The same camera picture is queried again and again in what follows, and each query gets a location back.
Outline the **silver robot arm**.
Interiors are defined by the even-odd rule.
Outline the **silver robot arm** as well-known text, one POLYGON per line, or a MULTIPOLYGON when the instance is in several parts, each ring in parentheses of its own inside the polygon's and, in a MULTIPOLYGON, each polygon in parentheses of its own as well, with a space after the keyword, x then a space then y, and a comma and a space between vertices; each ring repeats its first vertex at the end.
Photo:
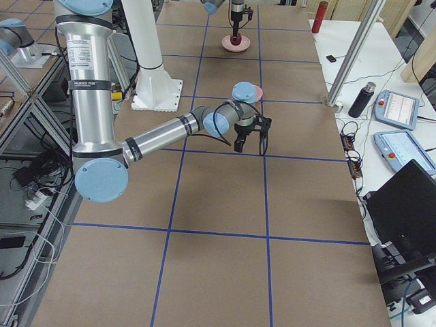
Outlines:
MULTIPOLYGON (((183 88, 164 68, 157 27, 149 1, 122 3, 140 71, 133 108, 174 112, 183 88)), ((200 106, 189 114, 119 142, 115 137, 108 41, 111 1, 55 1, 57 29, 65 36, 74 101, 77 144, 73 147, 74 183, 86 200, 106 203, 121 196, 128 166, 178 140, 205 130, 222 137, 229 128, 245 127, 257 117, 255 96, 232 97, 221 105, 200 106)))
MULTIPOLYGON (((204 9, 208 14, 214 14, 223 4, 223 0, 205 0, 201 1, 204 9)), ((230 41, 233 44, 239 44, 241 34, 239 32, 240 23, 243 20, 243 16, 246 14, 247 6, 243 0, 231 0, 228 1, 228 21, 232 28, 232 34, 230 41)))

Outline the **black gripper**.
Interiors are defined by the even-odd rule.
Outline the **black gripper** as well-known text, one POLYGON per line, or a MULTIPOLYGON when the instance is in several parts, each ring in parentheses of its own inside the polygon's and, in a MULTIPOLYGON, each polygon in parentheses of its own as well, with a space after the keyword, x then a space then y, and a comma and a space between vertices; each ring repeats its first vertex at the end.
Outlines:
POLYGON ((240 21, 243 19, 244 3, 231 2, 230 4, 230 20, 232 21, 232 37, 238 38, 240 21))
POLYGON ((256 130, 258 124, 258 118, 256 116, 243 119, 234 125, 234 130, 237 134, 237 138, 234 141, 234 151, 241 152, 245 145, 247 136, 256 130))

